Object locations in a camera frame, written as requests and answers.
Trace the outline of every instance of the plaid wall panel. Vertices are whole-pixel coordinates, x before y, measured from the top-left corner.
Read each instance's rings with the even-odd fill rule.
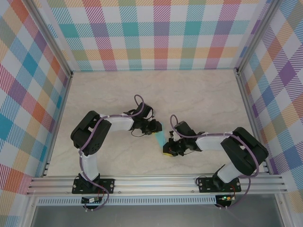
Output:
[[[303,223],[303,1],[284,0],[242,74],[275,174]]]
[[[35,2],[70,66],[82,71],[234,68],[268,6],[266,0]]]
[[[0,226],[16,226],[53,136],[67,76],[21,0],[0,0]]]
[[[236,66],[235,66],[236,68],[239,67],[239,65],[240,65],[240,63],[241,63],[241,61],[242,61],[242,59],[243,59],[243,56],[244,56],[244,54],[246,53],[247,48],[248,48],[249,45],[251,44],[251,41],[253,40],[256,31],[258,30],[259,26],[261,25],[261,21],[263,20],[264,16],[266,15],[266,12],[267,12],[267,10],[268,10],[268,7],[269,7],[271,1],[272,1],[272,0],[267,0],[267,1],[266,1],[266,3],[265,3],[265,5],[264,5],[264,7],[263,7],[263,9],[262,9],[262,11],[261,11],[261,13],[260,13],[260,15],[259,15],[257,21],[256,21],[256,23],[255,23],[253,29],[251,30],[251,33],[250,33],[250,35],[249,35],[249,37],[248,37],[248,39],[247,39],[247,41],[246,41],[246,43],[245,43],[245,45],[244,45],[244,48],[242,49],[242,52],[241,52],[241,54],[240,54],[240,57],[239,57],[239,59],[238,59],[238,61],[237,61],[237,63],[236,63]]]

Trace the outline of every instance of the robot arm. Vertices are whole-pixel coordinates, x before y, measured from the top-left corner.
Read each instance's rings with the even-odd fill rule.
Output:
[[[122,115],[131,115],[139,112],[142,108],[142,103],[136,110],[130,110]],[[140,129],[144,135],[150,135],[154,132],[162,130],[160,122],[153,119],[153,109],[144,104],[143,111],[135,117],[110,117],[101,121],[90,141],[90,143],[83,150],[82,166],[86,176],[94,181],[99,176],[97,166],[97,151],[101,148],[103,141],[107,134],[111,131],[132,131],[134,129]],[[92,129],[94,129],[97,121],[105,115],[98,114],[95,111],[90,111],[78,124],[78,126],[71,133],[71,139],[73,140],[76,148],[81,148],[88,137],[91,135]]]
[[[196,134],[186,122],[180,122],[175,126],[177,132],[185,136],[196,136],[195,138],[183,138],[180,137],[174,131],[171,131],[171,138],[168,143],[163,146],[163,153],[170,156],[181,155],[184,156],[184,152],[187,149],[193,151],[203,150],[224,150],[231,162],[222,166],[213,175],[213,185],[220,191],[226,184],[240,175],[250,176],[255,170],[255,162],[250,153],[240,144],[238,140],[228,134],[239,137],[252,151],[260,165],[267,157],[268,151],[259,143],[248,131],[244,128],[238,127],[231,133],[227,133],[225,136],[207,137],[205,132],[199,132]]]

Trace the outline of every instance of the purple cable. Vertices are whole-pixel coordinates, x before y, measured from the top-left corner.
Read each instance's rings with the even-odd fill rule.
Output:
[[[170,119],[169,119],[170,125],[171,125],[173,131],[176,134],[178,134],[179,136],[181,136],[181,137],[184,137],[184,138],[200,138],[200,137],[207,137],[207,136],[230,136],[230,137],[235,138],[237,141],[239,141],[246,148],[246,150],[249,152],[249,154],[251,155],[252,159],[254,160],[254,163],[256,165],[256,169],[257,170],[256,170],[256,173],[254,175],[251,175],[251,176],[241,175],[241,176],[239,176],[239,178],[248,178],[249,183],[248,183],[247,190],[244,193],[244,195],[242,196],[242,198],[239,201],[237,201],[236,203],[234,203],[233,205],[231,205],[230,208],[235,207],[236,205],[238,205],[241,201],[243,201],[243,199],[247,195],[248,191],[250,190],[251,178],[252,177],[256,177],[259,174],[259,164],[258,164],[258,161],[256,159],[256,156],[253,154],[253,152],[251,151],[251,149],[238,136],[235,136],[235,135],[230,134],[230,133],[209,133],[209,134],[202,134],[202,135],[196,135],[196,136],[185,136],[185,135],[182,135],[181,133],[179,133],[175,129],[174,125],[172,124],[172,118],[173,117],[176,119],[177,124],[178,124],[178,118],[177,118],[176,115],[173,114],[172,116],[170,116]]]
[[[87,139],[87,141],[85,142],[85,144],[84,144],[84,145],[80,148],[80,150],[79,150],[79,155],[80,155],[80,168],[81,168],[81,171],[82,171],[82,173],[83,173],[84,178],[85,178],[88,182],[90,182],[91,184],[93,184],[94,186],[97,186],[98,188],[100,188],[100,189],[102,189],[103,191],[105,191],[106,194],[107,194],[107,198],[106,198],[106,200],[104,201],[104,203],[102,203],[100,206],[98,206],[98,207],[95,208],[95,209],[90,209],[91,211],[95,211],[95,210],[101,209],[101,208],[107,203],[107,201],[108,201],[108,199],[109,199],[109,192],[108,192],[108,190],[107,190],[106,188],[104,188],[104,187],[102,187],[102,186],[96,184],[96,183],[93,182],[92,180],[90,180],[90,179],[87,177],[87,175],[85,174],[84,169],[83,169],[83,165],[82,165],[82,156],[84,155],[84,153],[83,153],[82,151],[83,151],[83,150],[86,148],[86,146],[89,144],[89,142],[91,141],[91,138],[93,137],[93,135],[94,135],[94,133],[95,133],[97,127],[98,127],[98,125],[99,125],[100,122],[103,121],[104,119],[109,118],[109,117],[126,117],[126,118],[130,118],[130,117],[135,117],[135,116],[139,115],[139,114],[143,111],[143,108],[144,108],[144,100],[143,100],[143,98],[142,98],[141,95],[135,95],[135,96],[134,96],[134,100],[135,100],[135,102],[136,102],[136,104],[137,104],[138,106],[139,106],[139,104],[138,104],[138,102],[137,102],[137,100],[136,100],[136,97],[139,97],[139,98],[142,100],[142,107],[141,107],[141,110],[140,110],[138,113],[133,114],[133,115],[113,114],[113,115],[101,117],[101,118],[97,121],[97,123],[96,123],[96,125],[95,125],[93,131],[91,132],[89,138]]]

